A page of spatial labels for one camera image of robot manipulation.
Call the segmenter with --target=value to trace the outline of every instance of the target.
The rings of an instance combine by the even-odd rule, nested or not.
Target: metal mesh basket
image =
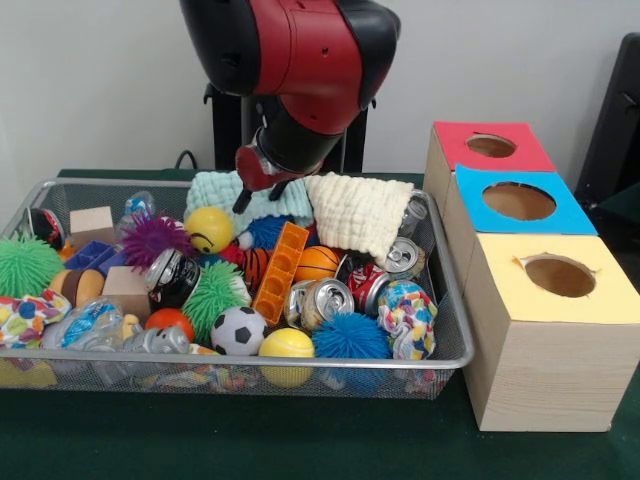
[[[55,179],[34,188],[4,236],[21,227],[24,209],[52,210],[69,230],[69,212],[110,205],[114,224],[125,201],[150,191],[167,215],[182,218],[190,184]],[[229,393],[434,399],[473,356],[469,324],[457,288],[435,202],[413,240],[429,255],[419,283],[439,308],[436,349],[428,360],[352,360],[206,355],[0,350],[0,388],[120,392]]]

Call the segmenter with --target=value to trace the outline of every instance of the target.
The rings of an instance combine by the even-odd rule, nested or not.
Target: green spiky ball
[[[191,320],[196,341],[200,345],[211,345],[213,322],[229,308],[248,307],[248,298],[235,265],[218,262],[203,268],[198,288],[182,308],[182,312]]]
[[[47,243],[34,238],[0,239],[0,295],[38,296],[64,268]]]

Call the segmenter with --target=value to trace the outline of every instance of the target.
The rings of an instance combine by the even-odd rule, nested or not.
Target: yellow ball
[[[260,346],[261,357],[313,358],[313,342],[300,330],[283,328],[276,330]],[[299,387],[309,380],[313,369],[309,367],[260,367],[262,375],[276,387]]]
[[[191,245],[201,253],[218,253],[233,240],[233,224],[229,216],[216,207],[195,210],[184,224],[191,235]]]

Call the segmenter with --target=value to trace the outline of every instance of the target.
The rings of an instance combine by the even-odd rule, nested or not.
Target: red can
[[[351,272],[347,287],[353,294],[356,308],[375,318],[378,316],[378,297],[390,282],[391,277],[387,272],[373,263],[368,263]]]

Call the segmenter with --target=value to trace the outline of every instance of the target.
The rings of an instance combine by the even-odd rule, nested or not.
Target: box stack
[[[526,124],[436,123],[436,199],[487,431],[605,431],[640,358],[640,296]]]

